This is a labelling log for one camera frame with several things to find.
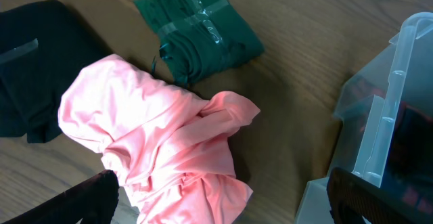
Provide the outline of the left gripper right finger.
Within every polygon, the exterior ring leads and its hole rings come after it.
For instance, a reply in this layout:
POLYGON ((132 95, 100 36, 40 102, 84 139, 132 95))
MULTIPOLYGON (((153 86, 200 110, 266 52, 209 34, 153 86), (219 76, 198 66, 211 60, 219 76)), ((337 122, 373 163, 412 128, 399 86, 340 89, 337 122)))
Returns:
POLYGON ((338 167, 331 171, 327 195, 335 224, 432 222, 431 215, 403 204, 380 188, 338 167))

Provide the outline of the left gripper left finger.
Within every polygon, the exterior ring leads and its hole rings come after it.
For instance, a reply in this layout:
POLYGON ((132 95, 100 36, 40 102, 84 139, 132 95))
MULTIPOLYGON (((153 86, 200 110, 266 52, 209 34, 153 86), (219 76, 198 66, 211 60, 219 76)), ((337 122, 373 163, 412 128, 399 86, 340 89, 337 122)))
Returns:
POLYGON ((116 174, 104 170, 4 224, 110 224, 118 191, 116 174))

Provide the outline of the red plaid flannel shirt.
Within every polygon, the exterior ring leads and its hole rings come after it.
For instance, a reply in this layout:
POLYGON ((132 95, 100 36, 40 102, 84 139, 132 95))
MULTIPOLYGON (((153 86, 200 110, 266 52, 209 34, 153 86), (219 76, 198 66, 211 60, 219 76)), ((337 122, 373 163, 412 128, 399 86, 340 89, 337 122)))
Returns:
MULTIPOLYGON (((340 139, 344 138, 346 130, 349 130, 348 138, 346 139, 347 146, 343 155, 343 162, 341 167, 346 167, 348 171, 352 171, 362 177, 367 175, 364 169, 366 159, 362 157, 371 156, 372 147, 367 146, 366 149, 362 147, 369 143, 368 134, 375 131, 378 127, 378 116, 374 114, 377 107, 382 105, 382 100, 385 93, 382 89, 372 85, 365 79, 355 79, 352 83, 348 84, 348 98, 354 99, 354 103, 345 111, 343 130, 340 134, 340 139)), ((417 108, 424 114, 432 117, 432 104, 416 104, 413 101, 404 100, 400 103, 399 107, 403 104, 409 104, 417 108)), ((412 206, 415 210, 432 215, 432 183, 429 184, 423 181, 414 181, 412 179, 401 177, 393 173, 388 167, 388 157, 391 148, 391 142, 388 152, 381 153, 379 158, 384 158, 384 172, 379 174, 380 188, 385 192, 391 194, 397 200, 412 206)))

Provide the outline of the black garment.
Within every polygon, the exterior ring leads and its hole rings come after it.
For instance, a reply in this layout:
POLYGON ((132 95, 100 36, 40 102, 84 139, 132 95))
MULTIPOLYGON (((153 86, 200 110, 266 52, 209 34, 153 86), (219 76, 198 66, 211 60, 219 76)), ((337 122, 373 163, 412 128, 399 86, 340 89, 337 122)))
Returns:
POLYGON ((414 181, 432 183, 432 117, 403 103, 392 136, 388 167, 414 181))

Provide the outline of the pink shirt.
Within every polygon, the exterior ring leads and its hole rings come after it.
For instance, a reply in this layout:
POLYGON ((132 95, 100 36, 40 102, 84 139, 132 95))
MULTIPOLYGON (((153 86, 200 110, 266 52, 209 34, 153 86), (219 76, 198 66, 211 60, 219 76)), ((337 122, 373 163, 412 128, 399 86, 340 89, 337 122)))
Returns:
POLYGON ((139 223, 232 223, 252 190, 235 175, 228 138, 258 113, 234 92, 205 100, 109 55, 79 72, 58 120, 114 171, 139 223))

